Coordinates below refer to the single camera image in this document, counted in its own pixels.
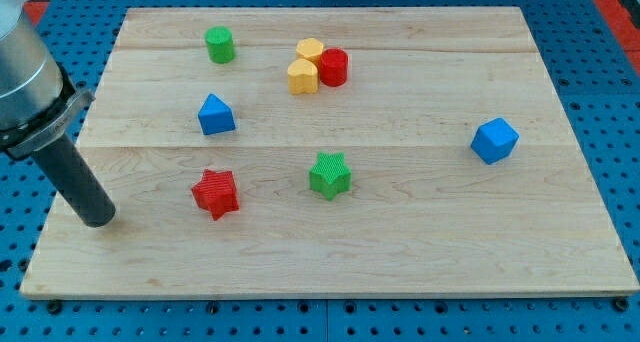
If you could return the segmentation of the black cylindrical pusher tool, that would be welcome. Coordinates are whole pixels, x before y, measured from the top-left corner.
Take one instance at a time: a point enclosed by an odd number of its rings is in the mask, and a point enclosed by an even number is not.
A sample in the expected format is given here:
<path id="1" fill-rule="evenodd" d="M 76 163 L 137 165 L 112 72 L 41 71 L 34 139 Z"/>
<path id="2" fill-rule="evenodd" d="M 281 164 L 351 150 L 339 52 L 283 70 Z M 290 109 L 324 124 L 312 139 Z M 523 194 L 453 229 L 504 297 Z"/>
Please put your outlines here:
<path id="1" fill-rule="evenodd" d="M 102 227 L 114 218 L 114 203 L 68 135 L 33 152 L 32 158 L 85 225 Z"/>

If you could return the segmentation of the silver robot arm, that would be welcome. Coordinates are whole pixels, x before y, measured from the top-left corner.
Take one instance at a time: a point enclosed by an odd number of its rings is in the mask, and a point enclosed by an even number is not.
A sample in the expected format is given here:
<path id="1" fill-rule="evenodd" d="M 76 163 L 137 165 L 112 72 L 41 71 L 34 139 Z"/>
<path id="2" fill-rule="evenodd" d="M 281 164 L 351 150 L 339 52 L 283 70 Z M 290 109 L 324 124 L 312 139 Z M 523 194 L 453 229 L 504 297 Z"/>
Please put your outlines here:
<path id="1" fill-rule="evenodd" d="M 1 152 L 32 158 L 83 223 L 101 227 L 116 207 L 66 133 L 94 95 L 54 59 L 24 10 L 28 1 L 1 0 Z"/>

